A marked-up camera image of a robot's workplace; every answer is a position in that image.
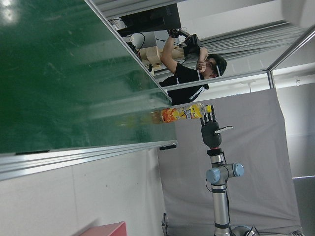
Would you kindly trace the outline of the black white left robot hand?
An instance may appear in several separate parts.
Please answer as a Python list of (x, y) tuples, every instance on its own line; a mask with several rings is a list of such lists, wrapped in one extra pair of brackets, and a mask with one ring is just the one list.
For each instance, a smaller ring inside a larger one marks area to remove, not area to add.
[(282, 0), (283, 18), (302, 28), (315, 24), (315, 0)]

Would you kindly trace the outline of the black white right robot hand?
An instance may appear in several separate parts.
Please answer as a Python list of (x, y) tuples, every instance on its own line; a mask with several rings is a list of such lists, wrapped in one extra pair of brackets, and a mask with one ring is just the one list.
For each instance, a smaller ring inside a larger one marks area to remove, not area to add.
[(216, 121), (214, 106), (206, 105), (206, 113), (201, 121), (201, 133), (203, 142), (210, 149), (218, 148), (222, 142), (221, 132), (233, 129), (233, 126), (225, 126), (220, 128)]

